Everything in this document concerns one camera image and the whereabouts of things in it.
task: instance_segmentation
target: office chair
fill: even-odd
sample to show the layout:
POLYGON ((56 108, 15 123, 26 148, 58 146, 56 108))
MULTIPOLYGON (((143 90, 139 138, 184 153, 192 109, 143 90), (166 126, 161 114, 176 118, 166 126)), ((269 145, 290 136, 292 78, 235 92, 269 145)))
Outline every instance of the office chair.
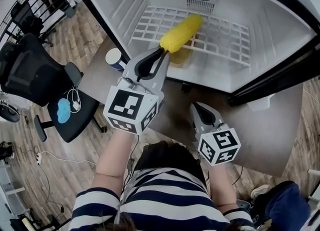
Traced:
MULTIPOLYGON (((13 23, 21 29, 24 35, 32 33, 36 37, 40 37, 41 29, 44 28, 43 21, 41 18, 35 16, 28 2, 23 4, 17 2, 13 6, 10 15, 13 23)), ((50 47, 54 46, 52 42, 44 40, 44 38, 41 38, 41 42, 43 44, 49 44, 50 47)))
POLYGON ((102 133, 107 127, 100 127, 94 114, 99 102, 78 90, 81 109, 72 113, 66 123, 58 122, 58 102, 67 98, 67 92, 77 87, 82 73, 71 62, 63 66, 53 60, 38 38, 31 33, 22 37, 19 44, 7 41, 0 50, 0 85, 5 93, 30 100, 37 105, 47 105, 51 121, 41 122, 34 118, 34 125, 41 141, 47 139, 45 129, 55 126, 66 142, 71 142, 86 128, 91 120, 102 133))

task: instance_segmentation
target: white cube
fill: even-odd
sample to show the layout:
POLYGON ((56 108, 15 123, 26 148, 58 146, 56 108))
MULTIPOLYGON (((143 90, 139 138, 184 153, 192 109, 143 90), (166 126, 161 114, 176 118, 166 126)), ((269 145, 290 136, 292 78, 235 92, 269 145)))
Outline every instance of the white cube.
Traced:
POLYGON ((158 110, 158 96, 111 86, 103 115, 113 128, 141 135, 158 110))
POLYGON ((235 159, 241 147, 234 128, 204 133, 200 137, 198 151, 211 166, 235 159))

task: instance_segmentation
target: open refrigerator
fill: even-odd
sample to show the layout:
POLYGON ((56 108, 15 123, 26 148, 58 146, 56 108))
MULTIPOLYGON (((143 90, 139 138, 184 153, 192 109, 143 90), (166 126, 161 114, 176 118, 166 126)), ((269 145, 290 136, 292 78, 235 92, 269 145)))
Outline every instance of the open refrigerator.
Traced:
POLYGON ((257 100, 320 74, 314 0, 83 0, 123 56, 157 47, 191 14, 203 24, 167 77, 228 94, 231 105, 257 100))

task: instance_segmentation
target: light blue pouch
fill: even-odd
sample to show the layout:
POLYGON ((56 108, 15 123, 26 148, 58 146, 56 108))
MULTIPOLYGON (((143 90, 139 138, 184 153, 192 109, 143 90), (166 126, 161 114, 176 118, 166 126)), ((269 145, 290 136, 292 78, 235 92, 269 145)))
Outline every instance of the light blue pouch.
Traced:
POLYGON ((58 122, 60 124, 66 123, 71 115, 70 112, 70 102, 66 98, 62 98, 58 102, 58 112, 56 113, 58 115, 58 122))

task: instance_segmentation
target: white wire shelf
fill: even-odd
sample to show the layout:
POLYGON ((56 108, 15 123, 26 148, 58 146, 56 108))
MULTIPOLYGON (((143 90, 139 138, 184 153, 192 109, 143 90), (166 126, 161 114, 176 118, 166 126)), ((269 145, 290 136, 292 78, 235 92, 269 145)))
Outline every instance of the white wire shelf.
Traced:
POLYGON ((148 5, 131 39, 159 43, 172 27, 191 14, 200 14, 203 24, 183 48, 220 56, 250 67, 250 34, 248 27, 194 10, 148 5))

